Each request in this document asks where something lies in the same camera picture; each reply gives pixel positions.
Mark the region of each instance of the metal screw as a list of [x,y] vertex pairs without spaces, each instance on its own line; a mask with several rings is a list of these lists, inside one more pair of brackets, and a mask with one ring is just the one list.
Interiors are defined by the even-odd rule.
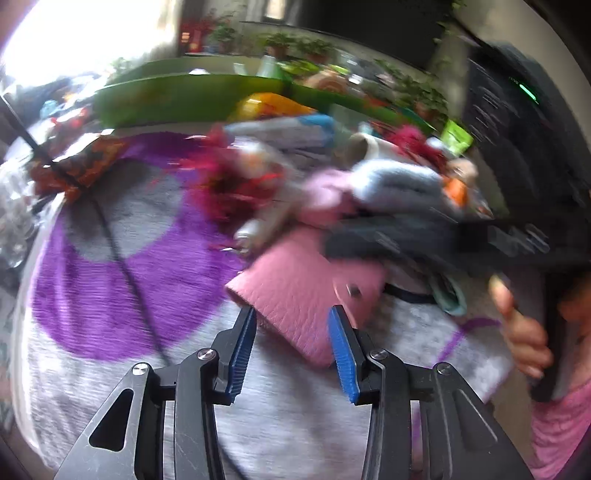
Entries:
[[131,369],[131,373],[134,375],[143,375],[149,370],[150,366],[148,364],[137,364]]
[[438,364],[437,371],[442,375],[451,375],[452,374],[452,366],[445,362]]
[[388,356],[388,352],[386,350],[384,350],[383,348],[379,348],[377,350],[371,350],[371,352],[369,353],[369,356],[371,358],[373,358],[374,360],[383,360],[384,358],[386,358]]
[[361,290],[355,284],[347,285],[347,291],[349,292],[349,296],[351,298],[356,299],[361,296]]
[[197,352],[197,358],[200,360],[211,360],[212,358],[215,358],[216,355],[217,352],[211,348],[202,348]]

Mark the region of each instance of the finger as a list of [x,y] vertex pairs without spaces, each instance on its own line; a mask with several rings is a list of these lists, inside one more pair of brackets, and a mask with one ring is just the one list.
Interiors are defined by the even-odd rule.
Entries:
[[515,312],[512,320],[504,326],[505,337],[512,343],[526,344],[534,347],[545,347],[548,334],[539,322]]
[[549,348],[535,348],[531,345],[509,344],[511,355],[518,364],[529,365],[536,368],[548,368],[554,361],[554,356]]
[[531,365],[516,364],[517,370],[531,378],[540,379],[544,376],[544,371],[541,368],[532,367]]
[[496,275],[489,282],[489,292],[497,310],[499,310],[503,317],[509,319],[515,308],[513,294]]

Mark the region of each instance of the window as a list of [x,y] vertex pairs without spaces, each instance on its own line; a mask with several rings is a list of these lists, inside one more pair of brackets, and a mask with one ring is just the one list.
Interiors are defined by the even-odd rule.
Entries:
[[287,0],[267,0],[264,21],[281,23],[285,20]]

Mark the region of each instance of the human hand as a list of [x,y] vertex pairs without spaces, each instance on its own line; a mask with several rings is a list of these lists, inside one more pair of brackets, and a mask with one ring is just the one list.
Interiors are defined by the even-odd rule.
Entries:
[[[503,336],[517,368],[525,375],[540,379],[554,358],[548,349],[548,336],[534,319],[515,309],[513,295],[498,277],[492,277],[489,291],[503,315]],[[591,276],[586,277],[560,303],[558,310],[568,322],[579,324],[576,362],[570,388],[584,385],[591,379]]]

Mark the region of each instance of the green light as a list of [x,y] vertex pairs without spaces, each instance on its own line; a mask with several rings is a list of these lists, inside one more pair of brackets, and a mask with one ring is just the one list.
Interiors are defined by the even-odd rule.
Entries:
[[527,93],[535,103],[538,103],[538,99],[535,97],[535,95],[533,93],[531,93],[527,89],[527,87],[525,85],[523,85],[522,83],[520,83],[519,84],[519,88],[521,88],[521,90],[523,90],[525,93]]

